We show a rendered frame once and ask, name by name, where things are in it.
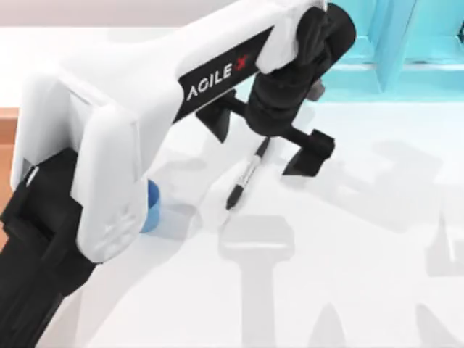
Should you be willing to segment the black marker pen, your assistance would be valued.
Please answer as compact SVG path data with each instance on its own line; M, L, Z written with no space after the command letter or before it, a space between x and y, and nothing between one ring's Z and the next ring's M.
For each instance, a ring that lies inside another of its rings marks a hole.
M244 172L241 174L241 176L237 180L236 184L234 185L231 193L229 194L226 200L225 208L227 210L231 210L239 203L239 200L242 194L244 193L244 190L247 187L249 181L251 180L251 177L254 175L254 172L256 171L256 169L260 166L260 163L262 162L262 159L266 151L268 150L269 144L270 144L270 137L266 137L261 142L257 150L254 152Z

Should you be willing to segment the blue cup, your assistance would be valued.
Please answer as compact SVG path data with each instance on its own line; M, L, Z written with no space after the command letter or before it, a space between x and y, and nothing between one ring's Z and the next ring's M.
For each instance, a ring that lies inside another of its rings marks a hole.
M160 188L152 180L148 180L147 193L148 210L144 225L141 229L142 233L153 231L160 222Z

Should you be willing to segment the light blue rack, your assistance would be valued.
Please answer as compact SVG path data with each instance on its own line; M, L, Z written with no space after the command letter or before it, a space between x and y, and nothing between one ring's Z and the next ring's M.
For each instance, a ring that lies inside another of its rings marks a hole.
M464 0L328 0L354 46L323 77L322 102L464 103Z

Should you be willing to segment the wooden cupboard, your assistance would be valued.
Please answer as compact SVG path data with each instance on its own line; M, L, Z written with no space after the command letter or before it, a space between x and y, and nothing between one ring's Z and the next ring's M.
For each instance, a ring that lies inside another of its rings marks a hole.
M17 107L0 107L0 192L9 192L9 175L12 163L12 149L15 144Z

